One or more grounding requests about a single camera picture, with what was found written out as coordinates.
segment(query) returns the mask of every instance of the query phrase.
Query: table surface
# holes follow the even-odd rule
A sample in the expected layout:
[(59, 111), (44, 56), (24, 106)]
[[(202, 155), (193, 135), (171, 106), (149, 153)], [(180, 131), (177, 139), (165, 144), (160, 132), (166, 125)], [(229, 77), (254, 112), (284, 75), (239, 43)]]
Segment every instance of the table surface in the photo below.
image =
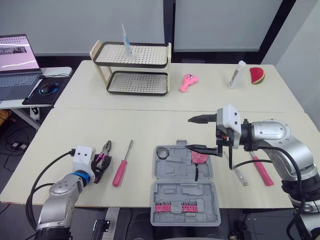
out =
[[(123, 95), (107, 92), (106, 86), (90, 60), (79, 65), (70, 82), (55, 103), (55, 108), (216, 111), (232, 104), (239, 112), (298, 112), (304, 110), (291, 93), (273, 65), (248, 65), (239, 86), (232, 90), (228, 82), (236, 64), (173, 63), (171, 91), (165, 96)], [(249, 68), (262, 67), (265, 79), (259, 85), (251, 84)], [(103, 67), (108, 79), (108, 71)], [(139, 71), (141, 68), (112, 68), (112, 70)], [(161, 69), (143, 69), (159, 72)], [(192, 73), (199, 82), (189, 92), (179, 91), (183, 76)]]
[[(85, 188), (76, 203), (78, 207), (149, 207), (153, 176), (153, 154), (158, 145), (175, 145), (176, 140), (188, 144), (215, 146), (215, 124), (195, 124), (187, 120), (203, 112), (107, 110), (54, 108), (43, 122), (22, 160), (0, 195), (0, 201), (23, 204), (41, 170), (63, 153), (77, 145), (91, 146), (99, 152), (107, 140), (112, 140), (112, 161), (99, 184)], [(312, 151), (320, 166), (319, 132), (303, 112), (267, 113), (242, 112), (241, 120), (250, 122), (275, 118), (286, 122), (292, 134)], [(130, 140), (134, 140), (128, 165), (120, 187), (112, 185), (120, 161), (125, 157)], [(263, 151), (257, 156), (266, 159)], [(242, 147), (234, 151), (234, 164), (250, 159)], [(72, 172), (72, 157), (55, 163), (39, 184), (52, 183)], [(292, 208), (288, 195), (281, 189), (281, 179), (270, 163), (264, 163), (274, 181), (265, 186), (253, 164), (239, 168), (249, 185), (243, 186), (226, 158), (212, 157), (213, 177), (220, 208)], [(48, 188), (34, 196), (35, 204), (43, 204)]]
[[(45, 76), (58, 75), (58, 74), (67, 74), (70, 75), (72, 72), (71, 67), (44, 67), (41, 68), (42, 74)], [(42, 80), (40, 79), (38, 83), (34, 86), (35, 89)], [(15, 99), (15, 100), (5, 100), (0, 102), (0, 109), (23, 109), (23, 108), (35, 108), (35, 107), (48, 107), (50, 104), (32, 104), (32, 105), (23, 105), (25, 99)]]

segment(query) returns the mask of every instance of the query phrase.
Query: blue ring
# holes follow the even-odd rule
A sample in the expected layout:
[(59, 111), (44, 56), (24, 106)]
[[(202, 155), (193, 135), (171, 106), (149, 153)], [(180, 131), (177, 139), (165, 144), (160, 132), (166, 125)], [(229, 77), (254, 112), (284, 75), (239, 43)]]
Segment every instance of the blue ring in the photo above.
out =
[(89, 174), (83, 174), (81, 172), (73, 172), (73, 173), (70, 173), (71, 175), (76, 175), (76, 176), (79, 176), (79, 177), (82, 177), (85, 179), (85, 183), (88, 184), (89, 183)]

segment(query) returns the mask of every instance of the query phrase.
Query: white wall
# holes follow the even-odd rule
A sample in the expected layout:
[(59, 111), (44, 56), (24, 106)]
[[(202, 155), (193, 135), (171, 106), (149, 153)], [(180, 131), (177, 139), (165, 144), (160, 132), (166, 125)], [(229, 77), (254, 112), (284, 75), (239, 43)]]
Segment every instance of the white wall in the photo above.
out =
[[(298, 32), (289, 42), (288, 34), (297, 27), (299, 9), (312, 7)], [(320, 130), (320, 6), (316, 0), (298, 0), (276, 37), (263, 64), (274, 64), (304, 111)]]
[(89, 55), (97, 40), (164, 43), (163, 0), (1, 0), (0, 35), (27, 34), (36, 55)]
[(174, 51), (259, 51), (282, 0), (176, 0)]

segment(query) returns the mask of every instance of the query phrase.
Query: pink plastic object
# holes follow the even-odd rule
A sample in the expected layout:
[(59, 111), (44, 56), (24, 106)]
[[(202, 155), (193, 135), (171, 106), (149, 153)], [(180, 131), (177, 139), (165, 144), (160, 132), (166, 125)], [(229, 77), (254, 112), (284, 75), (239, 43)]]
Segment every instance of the pink plastic object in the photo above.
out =
[(192, 151), (191, 159), (194, 164), (204, 164), (208, 160), (208, 155)]
[[(259, 158), (253, 152), (251, 152), (251, 156), (252, 156), (252, 160), (259, 160)], [(270, 178), (262, 162), (254, 162), (254, 166), (258, 170), (264, 184), (266, 186), (272, 186), (274, 182)]]
[[(171, 212), (171, 205), (155, 205), (156, 213)], [(182, 205), (182, 212), (184, 213), (197, 213), (197, 205)]]
[(180, 91), (185, 93), (189, 85), (198, 82), (199, 78), (191, 73), (187, 73), (183, 76), (183, 84), (180, 87)]
[(121, 161), (121, 164), (120, 164), (118, 170), (116, 171), (116, 174), (115, 174), (113, 182), (112, 182), (113, 186), (118, 187), (119, 184), (121, 183), (122, 177), (125, 174), (127, 163), (128, 162), (126, 160)]

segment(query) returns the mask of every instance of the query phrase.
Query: watermelon slice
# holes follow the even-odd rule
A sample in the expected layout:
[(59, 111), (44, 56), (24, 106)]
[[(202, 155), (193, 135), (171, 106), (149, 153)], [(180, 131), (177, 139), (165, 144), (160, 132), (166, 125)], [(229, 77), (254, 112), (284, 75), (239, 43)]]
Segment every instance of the watermelon slice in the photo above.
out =
[(261, 67), (250, 68), (251, 83), (260, 84), (265, 79), (265, 71)]

